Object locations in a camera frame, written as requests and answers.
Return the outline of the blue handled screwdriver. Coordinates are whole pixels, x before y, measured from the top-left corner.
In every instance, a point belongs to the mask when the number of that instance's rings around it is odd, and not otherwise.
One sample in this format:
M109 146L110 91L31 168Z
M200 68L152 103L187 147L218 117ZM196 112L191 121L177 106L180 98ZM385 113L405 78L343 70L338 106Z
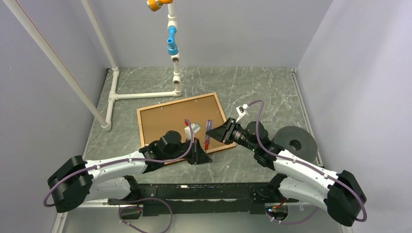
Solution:
M207 120L206 122L206 132L212 129L212 120ZM205 151L207 151L209 149L209 145L210 145L210 136L208 134L205 135Z

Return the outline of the wooden picture frame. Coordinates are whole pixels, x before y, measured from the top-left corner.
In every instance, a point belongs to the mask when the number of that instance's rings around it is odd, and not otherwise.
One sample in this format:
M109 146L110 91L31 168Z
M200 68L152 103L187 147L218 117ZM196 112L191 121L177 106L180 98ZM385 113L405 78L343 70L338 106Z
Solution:
M226 116L217 93L203 94L182 100L161 103L137 109L137 119L141 146L147 146L159 140L168 131L176 131L181 136L181 142L188 140L185 130L185 119L195 124L194 135L197 138L196 148L207 154L234 148L234 143L225 145L215 139L206 139L207 122L211 121L210 129L226 122Z

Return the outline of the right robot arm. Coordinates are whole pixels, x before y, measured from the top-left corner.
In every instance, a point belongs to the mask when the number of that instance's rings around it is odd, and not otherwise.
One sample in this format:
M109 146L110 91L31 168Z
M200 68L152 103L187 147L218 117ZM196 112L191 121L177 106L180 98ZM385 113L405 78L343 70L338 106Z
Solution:
M269 139L261 122L252 121L243 128L236 119L206 134L223 144L237 143L254 153L255 160L277 174L267 184L273 201L294 199L325 210L336 222L351 227L355 221L365 222L367 198L355 176L343 170L338 173L295 155L288 145Z

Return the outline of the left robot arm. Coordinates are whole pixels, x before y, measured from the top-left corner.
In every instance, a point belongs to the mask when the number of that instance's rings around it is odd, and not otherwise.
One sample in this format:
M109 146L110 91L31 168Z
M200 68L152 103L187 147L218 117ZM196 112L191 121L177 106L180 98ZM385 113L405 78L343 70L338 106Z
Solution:
M185 142L179 132L168 131L135 152L111 159L84 160L80 155L73 156L48 178L50 191L43 205L65 213L97 199L135 203L140 191L134 187L133 175L152 172L180 160L190 165L212 163L200 139L195 137L199 130L198 124L188 125Z

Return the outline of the blue pipe elbow fitting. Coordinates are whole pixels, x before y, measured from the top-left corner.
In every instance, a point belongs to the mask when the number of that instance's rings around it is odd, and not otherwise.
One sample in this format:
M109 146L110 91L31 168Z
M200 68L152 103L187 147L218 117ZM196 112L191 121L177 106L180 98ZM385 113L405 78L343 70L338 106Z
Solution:
M168 53L169 53L169 55L174 56L178 53L178 46L177 46L176 41L175 41L175 35L177 33L177 29L176 29L175 26L170 26L168 28L168 31L169 31L169 36L168 36L168 39L167 39Z

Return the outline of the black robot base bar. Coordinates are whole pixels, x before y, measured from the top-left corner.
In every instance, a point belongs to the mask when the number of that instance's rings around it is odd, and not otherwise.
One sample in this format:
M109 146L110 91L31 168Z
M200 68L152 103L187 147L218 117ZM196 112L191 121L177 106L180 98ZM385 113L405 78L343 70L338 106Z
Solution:
M123 199L109 198L109 205L138 205L143 216L167 214L250 213L264 214L266 208L285 199L264 182L134 184Z

